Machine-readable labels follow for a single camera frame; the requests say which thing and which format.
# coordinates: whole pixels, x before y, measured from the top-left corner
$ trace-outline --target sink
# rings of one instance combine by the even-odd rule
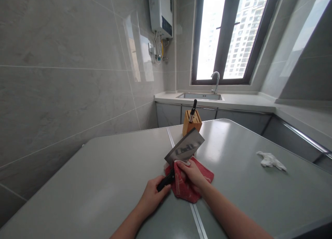
[[[223,97],[220,94],[183,93],[183,94],[177,96],[176,98],[224,101]]]

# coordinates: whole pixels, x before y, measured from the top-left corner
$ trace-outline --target knife handle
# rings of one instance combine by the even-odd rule
[[[169,174],[157,186],[157,191],[160,192],[166,185],[171,184],[175,180],[174,168],[171,169]]]

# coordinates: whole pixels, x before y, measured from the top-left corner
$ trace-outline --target wooden knife block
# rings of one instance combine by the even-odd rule
[[[190,116],[191,110],[186,110],[184,113],[184,122],[183,122],[183,129],[182,129],[182,135],[185,136],[190,130],[193,128],[196,128],[196,130],[199,132],[202,126],[202,120],[197,110],[195,110],[193,122],[189,122],[189,116]]]

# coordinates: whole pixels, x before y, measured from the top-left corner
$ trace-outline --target person's left hand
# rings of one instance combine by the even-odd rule
[[[163,178],[164,176],[158,176],[148,181],[144,193],[136,206],[136,209],[139,210],[139,213],[145,218],[155,211],[171,188],[171,185],[169,184],[160,192],[157,191],[157,185],[163,180]]]

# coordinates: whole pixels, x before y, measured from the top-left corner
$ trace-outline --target table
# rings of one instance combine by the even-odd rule
[[[203,122],[197,159],[212,184],[272,236],[291,235],[332,215],[332,175],[229,120]],[[182,125],[94,138],[2,227],[0,238],[109,238],[163,174],[164,157]],[[262,168],[257,151],[273,153],[288,172]],[[137,238],[226,238],[203,200],[172,193]]]

